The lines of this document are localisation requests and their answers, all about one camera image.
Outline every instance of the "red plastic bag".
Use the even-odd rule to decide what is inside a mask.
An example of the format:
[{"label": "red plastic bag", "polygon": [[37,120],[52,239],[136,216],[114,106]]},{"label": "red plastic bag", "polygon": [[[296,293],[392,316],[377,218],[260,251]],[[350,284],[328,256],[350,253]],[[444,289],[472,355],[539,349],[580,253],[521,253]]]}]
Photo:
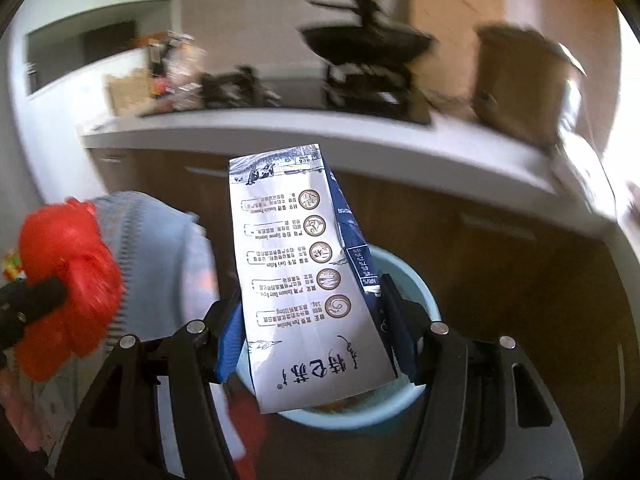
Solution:
[{"label": "red plastic bag", "polygon": [[120,269],[102,242],[95,206],[75,198],[27,216],[18,250],[28,282],[57,276],[65,304],[27,325],[15,346],[20,368],[34,381],[49,379],[71,355],[94,351],[120,307]]}]

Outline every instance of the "brown box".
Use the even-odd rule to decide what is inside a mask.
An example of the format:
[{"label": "brown box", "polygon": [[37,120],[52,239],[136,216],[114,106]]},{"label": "brown box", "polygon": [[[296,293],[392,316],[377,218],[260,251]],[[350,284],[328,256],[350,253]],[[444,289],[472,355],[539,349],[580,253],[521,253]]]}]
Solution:
[{"label": "brown box", "polygon": [[116,116],[139,112],[153,102],[149,70],[135,68],[123,77],[108,75],[104,82],[111,111]]},{"label": "brown box", "polygon": [[438,40],[434,50],[412,64],[418,88],[470,99],[476,81],[476,29],[503,22],[504,0],[408,0],[408,23]]},{"label": "brown box", "polygon": [[536,30],[489,26],[481,48],[473,98],[476,115],[498,131],[537,146],[574,131],[584,70],[561,44]]}]

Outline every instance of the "cabinet handle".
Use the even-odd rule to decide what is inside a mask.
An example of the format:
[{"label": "cabinet handle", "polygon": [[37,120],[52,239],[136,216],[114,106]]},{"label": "cabinet handle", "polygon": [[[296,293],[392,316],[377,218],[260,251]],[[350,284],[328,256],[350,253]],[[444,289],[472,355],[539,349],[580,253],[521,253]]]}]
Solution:
[{"label": "cabinet handle", "polygon": [[625,383],[625,352],[622,343],[618,341],[618,367],[620,368],[620,411],[618,413],[618,429],[625,427],[626,383]]},{"label": "cabinet handle", "polygon": [[195,173],[199,175],[218,176],[220,178],[229,177],[229,173],[226,170],[210,170],[209,168],[198,168],[196,166],[185,166],[184,169],[189,173]]},{"label": "cabinet handle", "polygon": [[480,218],[479,216],[472,216],[464,213],[460,214],[460,218],[462,218],[462,223],[469,227],[475,227],[477,229],[483,229],[493,233],[500,233],[510,236],[511,238],[518,238],[519,240],[525,240],[527,242],[538,241],[536,234],[524,227],[503,224],[501,222],[489,220],[488,218]]}]

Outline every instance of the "wooden cabinet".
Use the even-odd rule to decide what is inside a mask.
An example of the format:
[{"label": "wooden cabinet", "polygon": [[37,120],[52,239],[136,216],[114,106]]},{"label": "wooden cabinet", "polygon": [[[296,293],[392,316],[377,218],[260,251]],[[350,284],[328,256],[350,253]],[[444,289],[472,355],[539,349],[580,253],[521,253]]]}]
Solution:
[{"label": "wooden cabinet", "polygon": [[[109,191],[140,190],[200,216],[221,294],[229,296],[237,280],[228,157],[90,151]],[[523,346],[588,470],[640,399],[634,324],[604,244],[469,200],[343,172],[336,177],[367,241],[422,276],[447,323],[478,339],[511,335]]]}]

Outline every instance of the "red object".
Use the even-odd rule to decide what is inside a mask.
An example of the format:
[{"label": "red object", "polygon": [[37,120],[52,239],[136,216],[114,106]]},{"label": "red object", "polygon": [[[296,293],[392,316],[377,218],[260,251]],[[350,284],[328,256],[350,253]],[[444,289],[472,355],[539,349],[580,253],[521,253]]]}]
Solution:
[{"label": "red object", "polygon": [[233,423],[246,455],[234,460],[240,480],[256,480],[255,463],[267,437],[267,415],[261,415],[255,397],[249,393],[235,394],[228,400],[229,417]]},{"label": "red object", "polygon": [[69,198],[34,211],[24,221],[18,250],[28,282],[57,276],[66,286],[64,305],[28,325],[15,346],[20,368],[45,381],[71,352],[84,357],[98,347],[124,287],[90,202]]}]

